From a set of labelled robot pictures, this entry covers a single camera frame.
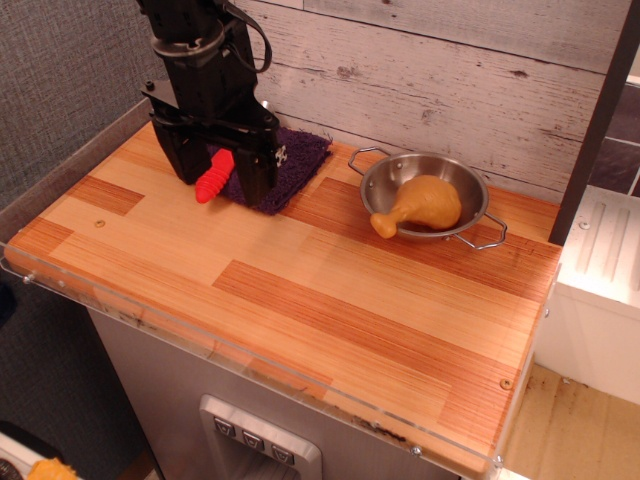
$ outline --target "wooden countertop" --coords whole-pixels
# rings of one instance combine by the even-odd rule
[[[332,145],[270,217],[222,197],[197,204],[146,125],[5,255],[65,295],[473,476],[500,453],[515,400],[503,387],[519,380],[559,260],[546,242],[557,206],[492,188],[488,211],[509,225],[499,247],[383,240],[347,166],[353,150]],[[482,220],[465,237],[487,243],[498,229]]]

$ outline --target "red plastic object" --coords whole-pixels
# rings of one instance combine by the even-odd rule
[[[196,182],[196,200],[207,203],[215,198],[229,180],[235,167],[233,155],[229,150],[221,148],[211,159],[211,168]]]

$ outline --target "black pole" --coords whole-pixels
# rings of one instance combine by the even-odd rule
[[[627,19],[618,39],[618,45],[611,59],[611,64],[604,79],[580,153],[578,153],[578,159],[571,172],[571,178],[569,178],[569,183],[560,205],[560,211],[549,236],[551,243],[564,245],[567,240],[571,224],[580,206],[582,195],[587,188],[591,171],[600,151],[600,146],[620,100],[620,95],[622,95],[622,89],[627,81],[633,60],[638,52],[639,43],[640,0],[631,0]]]

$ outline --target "screw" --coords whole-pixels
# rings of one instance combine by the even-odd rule
[[[502,387],[503,390],[511,390],[511,388],[513,387],[513,382],[508,378],[503,378],[502,380],[500,380],[500,387]]]

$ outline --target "whitewashed wood wall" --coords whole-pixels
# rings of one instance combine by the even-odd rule
[[[234,3],[273,46],[256,96],[283,125],[560,202],[630,0]]]

